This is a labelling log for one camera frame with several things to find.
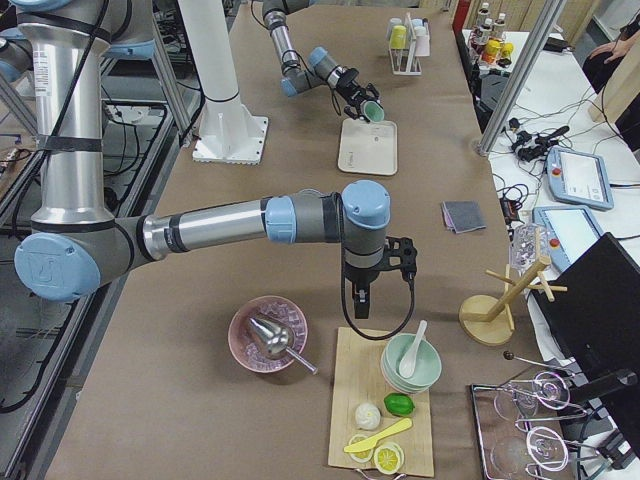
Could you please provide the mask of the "yellow plastic knife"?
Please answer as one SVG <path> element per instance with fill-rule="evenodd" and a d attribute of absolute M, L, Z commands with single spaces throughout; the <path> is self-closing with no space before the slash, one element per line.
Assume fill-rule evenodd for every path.
<path fill-rule="evenodd" d="M 411 418 L 401 418 L 393 425 L 390 425 L 378 433 L 375 433 L 363 440 L 360 440 L 355 443 L 351 443 L 346 445 L 343 448 L 344 453 L 360 453 L 367 450 L 372 450 L 376 447 L 377 443 L 385 438 L 391 437 L 393 435 L 399 434 L 406 430 L 409 430 L 413 426 L 413 421 Z"/>

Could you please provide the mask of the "white cup rack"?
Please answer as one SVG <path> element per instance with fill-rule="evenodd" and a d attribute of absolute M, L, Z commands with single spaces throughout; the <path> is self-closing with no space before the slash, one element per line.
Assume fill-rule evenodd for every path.
<path fill-rule="evenodd" d="M 422 19 L 424 22 L 429 22 L 424 18 L 413 18 L 410 13 L 406 13 L 404 18 L 393 17 L 389 20 L 387 26 L 387 42 L 388 42 L 388 54 L 391 63 L 391 70 L 394 75 L 401 76 L 419 76 L 422 74 L 422 67 L 420 60 L 426 57 L 417 57 L 415 55 L 415 35 L 414 27 L 412 25 L 413 19 Z M 404 25 L 407 28 L 407 41 L 406 47 L 403 50 L 391 50 L 389 48 L 389 37 L 391 29 L 394 25 Z"/>

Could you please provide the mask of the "green cup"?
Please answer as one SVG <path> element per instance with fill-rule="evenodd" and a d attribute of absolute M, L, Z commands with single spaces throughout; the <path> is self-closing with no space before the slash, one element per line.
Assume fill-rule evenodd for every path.
<path fill-rule="evenodd" d="M 384 108 L 378 101 L 366 100 L 361 105 L 362 116 L 367 122 L 381 122 L 385 118 Z"/>

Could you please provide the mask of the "white pillar mount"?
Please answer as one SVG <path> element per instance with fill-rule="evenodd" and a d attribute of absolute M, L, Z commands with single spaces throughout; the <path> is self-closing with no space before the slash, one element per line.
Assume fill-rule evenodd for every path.
<path fill-rule="evenodd" d="M 222 3 L 181 0 L 179 8 L 205 100 L 193 159 L 259 164 L 269 120 L 241 100 Z"/>

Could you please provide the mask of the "pink cup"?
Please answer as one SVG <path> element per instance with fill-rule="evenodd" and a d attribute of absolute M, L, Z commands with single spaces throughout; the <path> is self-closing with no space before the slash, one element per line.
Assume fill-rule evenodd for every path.
<path fill-rule="evenodd" d="M 428 57 L 431 53 L 429 25 L 422 19 L 413 19 L 412 25 L 416 41 L 415 55 L 417 57 Z"/>

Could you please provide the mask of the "person in black shirt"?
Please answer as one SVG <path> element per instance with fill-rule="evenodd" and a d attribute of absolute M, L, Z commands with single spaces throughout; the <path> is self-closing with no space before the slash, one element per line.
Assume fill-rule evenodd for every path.
<path fill-rule="evenodd" d="M 582 70 L 595 93 L 608 83 L 617 67 L 639 39 L 639 13 L 620 29 L 618 37 L 594 48 L 583 63 Z M 616 120 L 616 126 L 632 151 L 639 150 L 639 96 Z"/>

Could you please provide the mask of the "white ceramic spoon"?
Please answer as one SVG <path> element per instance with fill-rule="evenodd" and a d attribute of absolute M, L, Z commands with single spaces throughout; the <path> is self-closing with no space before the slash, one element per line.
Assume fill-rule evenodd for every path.
<path fill-rule="evenodd" d="M 419 322 L 419 326 L 412 343 L 399 362 L 398 373 L 405 379 L 410 378 L 415 372 L 418 350 L 427 328 L 428 321 L 426 319 L 422 319 Z"/>

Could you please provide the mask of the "yellow cup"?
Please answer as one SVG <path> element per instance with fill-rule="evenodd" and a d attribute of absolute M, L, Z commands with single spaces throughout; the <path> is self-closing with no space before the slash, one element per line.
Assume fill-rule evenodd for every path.
<path fill-rule="evenodd" d="M 407 28 L 404 25 L 394 25 L 389 37 L 391 50 L 403 50 L 406 47 Z"/>

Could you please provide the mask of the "cream rectangular tray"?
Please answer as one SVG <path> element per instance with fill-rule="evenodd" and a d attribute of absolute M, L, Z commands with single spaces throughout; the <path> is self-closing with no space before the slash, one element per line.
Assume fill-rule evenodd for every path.
<path fill-rule="evenodd" d="M 392 176 L 397 173 L 397 125 L 392 121 L 342 122 L 337 159 L 346 173 Z"/>

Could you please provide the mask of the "teach pendant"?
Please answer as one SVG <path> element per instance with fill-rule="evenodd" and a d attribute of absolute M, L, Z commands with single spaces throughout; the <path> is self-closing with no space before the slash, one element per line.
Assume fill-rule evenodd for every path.
<path fill-rule="evenodd" d="M 546 170 L 551 196 L 556 201 L 600 211 L 614 207 L 606 164 L 601 156 L 554 146 L 547 154 Z"/>
<path fill-rule="evenodd" d="M 533 221 L 548 232 L 552 264 L 560 273 L 569 268 L 604 231 L 586 206 L 535 207 Z"/>

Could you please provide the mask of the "green lime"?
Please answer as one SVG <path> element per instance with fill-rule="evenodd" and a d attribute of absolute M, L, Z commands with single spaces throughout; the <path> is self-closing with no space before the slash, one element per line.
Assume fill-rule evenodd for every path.
<path fill-rule="evenodd" d="M 397 417 L 410 417 L 415 410 L 413 400 L 402 393 L 389 393 L 384 397 L 383 403 L 387 412 Z"/>

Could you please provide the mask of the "green top bowl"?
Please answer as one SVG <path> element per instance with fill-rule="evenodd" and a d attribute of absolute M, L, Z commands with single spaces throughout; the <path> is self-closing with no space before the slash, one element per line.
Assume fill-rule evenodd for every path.
<path fill-rule="evenodd" d="M 398 365 L 413 341 L 414 334 L 400 333 L 391 338 L 381 354 L 381 371 L 384 371 L 397 385 L 406 388 L 432 386 L 442 372 L 442 364 L 437 350 L 425 339 L 421 341 L 414 374 L 403 378 L 398 373 Z"/>

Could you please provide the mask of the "wooden mug tree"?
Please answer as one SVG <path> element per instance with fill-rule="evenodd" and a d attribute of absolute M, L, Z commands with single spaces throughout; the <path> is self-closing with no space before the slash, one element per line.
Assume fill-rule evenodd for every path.
<path fill-rule="evenodd" d="M 486 346 L 506 344 L 515 331 L 510 305 L 525 289 L 541 290 L 550 302 L 555 301 L 556 293 L 568 291 L 567 287 L 549 284 L 544 270 L 550 265 L 549 256 L 539 256 L 517 280 L 509 277 L 509 266 L 506 266 L 504 275 L 486 270 L 487 275 L 504 283 L 504 292 L 499 298 L 489 295 L 467 298 L 458 314 L 463 330 L 476 342 Z"/>

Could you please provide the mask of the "lemon slices stack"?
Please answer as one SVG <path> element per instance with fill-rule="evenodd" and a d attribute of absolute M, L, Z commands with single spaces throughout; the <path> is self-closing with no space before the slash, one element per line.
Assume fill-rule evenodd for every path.
<path fill-rule="evenodd" d="M 373 452 L 375 468 L 384 475 L 394 475 L 399 472 L 404 464 L 404 452 L 402 448 L 392 442 L 378 446 Z"/>

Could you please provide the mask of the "metal ice scoop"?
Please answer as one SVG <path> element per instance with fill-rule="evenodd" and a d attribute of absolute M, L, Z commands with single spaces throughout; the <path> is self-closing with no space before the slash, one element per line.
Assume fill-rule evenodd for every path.
<path fill-rule="evenodd" d="M 249 316 L 246 324 L 258 349 L 267 358 L 275 360 L 289 355 L 307 368 L 312 375 L 318 373 L 318 368 L 294 349 L 295 334 L 289 326 L 263 314 Z"/>

